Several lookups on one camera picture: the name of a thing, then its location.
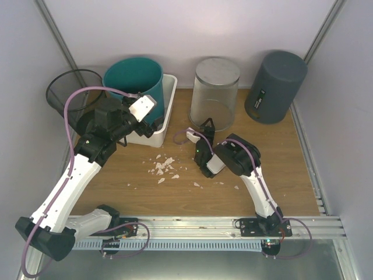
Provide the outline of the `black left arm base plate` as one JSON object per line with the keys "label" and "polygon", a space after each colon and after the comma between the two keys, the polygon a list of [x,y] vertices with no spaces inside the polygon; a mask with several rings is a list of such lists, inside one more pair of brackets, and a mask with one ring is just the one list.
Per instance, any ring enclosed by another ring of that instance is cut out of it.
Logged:
{"label": "black left arm base plate", "polygon": [[[118,218],[115,221],[111,222],[109,225],[109,229],[114,228],[116,226],[122,225],[124,223],[131,223],[131,222],[137,222],[138,218]],[[115,229],[113,231],[107,232],[107,233],[102,233],[103,236],[112,236],[115,239],[122,238],[123,236],[131,237],[135,236],[137,230],[135,229],[137,225],[127,225],[123,226],[119,229]]]}

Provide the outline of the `teal plastic bin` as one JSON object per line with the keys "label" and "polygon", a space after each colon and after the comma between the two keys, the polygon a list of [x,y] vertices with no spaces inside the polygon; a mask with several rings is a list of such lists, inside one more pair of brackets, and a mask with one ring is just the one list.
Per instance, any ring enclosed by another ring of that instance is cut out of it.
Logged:
{"label": "teal plastic bin", "polygon": [[103,77],[103,85],[126,93],[150,95],[157,106],[145,118],[148,123],[164,121],[163,69],[146,57],[132,57],[110,66]]}

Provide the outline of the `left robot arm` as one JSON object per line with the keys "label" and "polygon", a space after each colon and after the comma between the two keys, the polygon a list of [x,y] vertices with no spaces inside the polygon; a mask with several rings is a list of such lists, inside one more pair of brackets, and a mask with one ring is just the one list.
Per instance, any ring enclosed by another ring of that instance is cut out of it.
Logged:
{"label": "left robot arm", "polygon": [[76,242],[88,236],[118,233],[119,212],[107,205],[72,221],[68,217],[88,183],[117,150],[117,142],[140,127],[156,104],[149,95],[130,106],[116,98],[104,98],[82,115],[78,121],[82,135],[73,150],[73,164],[32,216],[16,222],[16,230],[29,245],[54,261],[61,261]]}

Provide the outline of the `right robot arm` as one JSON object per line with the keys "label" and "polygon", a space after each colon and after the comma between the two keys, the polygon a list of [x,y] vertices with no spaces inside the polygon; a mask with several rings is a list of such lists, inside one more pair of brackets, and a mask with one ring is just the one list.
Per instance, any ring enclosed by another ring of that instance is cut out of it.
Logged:
{"label": "right robot arm", "polygon": [[259,149],[233,133],[222,143],[213,146],[215,127],[211,118],[200,129],[200,132],[188,129],[186,137],[195,144],[194,161],[202,174],[213,178],[228,168],[238,176],[253,200],[260,233],[273,235],[279,229],[283,214],[263,179]]}

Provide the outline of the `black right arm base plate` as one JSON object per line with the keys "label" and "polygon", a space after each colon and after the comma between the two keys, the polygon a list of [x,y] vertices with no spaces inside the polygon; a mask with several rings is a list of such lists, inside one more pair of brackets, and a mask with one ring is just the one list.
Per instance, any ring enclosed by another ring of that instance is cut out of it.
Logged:
{"label": "black right arm base plate", "polygon": [[259,224],[258,218],[239,218],[234,220],[233,226],[240,231],[242,237],[291,237],[293,235],[289,221],[265,230],[264,225]]}

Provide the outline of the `silver mesh metal bin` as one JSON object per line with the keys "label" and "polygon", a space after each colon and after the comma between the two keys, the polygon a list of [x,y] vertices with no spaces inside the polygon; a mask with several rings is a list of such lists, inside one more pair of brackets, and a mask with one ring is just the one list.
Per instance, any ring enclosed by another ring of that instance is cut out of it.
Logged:
{"label": "silver mesh metal bin", "polygon": [[216,131],[229,128],[234,122],[240,69],[235,63],[212,57],[198,63],[189,119],[200,127],[211,118]]}

